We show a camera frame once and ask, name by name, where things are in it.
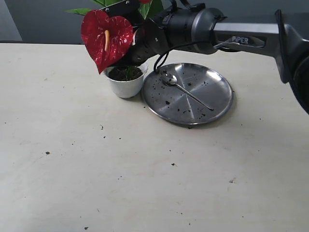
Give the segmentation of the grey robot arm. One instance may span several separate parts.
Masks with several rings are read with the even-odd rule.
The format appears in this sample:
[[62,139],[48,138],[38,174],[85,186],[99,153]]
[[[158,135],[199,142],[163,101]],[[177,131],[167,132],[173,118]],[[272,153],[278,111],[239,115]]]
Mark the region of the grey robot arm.
[[248,52],[275,59],[301,107],[309,109],[309,15],[284,14],[230,18],[199,3],[184,8],[175,1],[153,17],[134,24],[133,44],[115,66],[138,66],[172,50],[210,55]]

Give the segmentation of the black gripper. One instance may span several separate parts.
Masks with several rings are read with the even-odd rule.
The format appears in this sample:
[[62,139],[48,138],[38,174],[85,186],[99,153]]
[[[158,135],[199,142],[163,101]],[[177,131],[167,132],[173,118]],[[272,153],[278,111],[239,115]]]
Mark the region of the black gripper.
[[131,46],[128,52],[117,62],[114,67],[140,66],[157,53],[147,43],[140,43]]

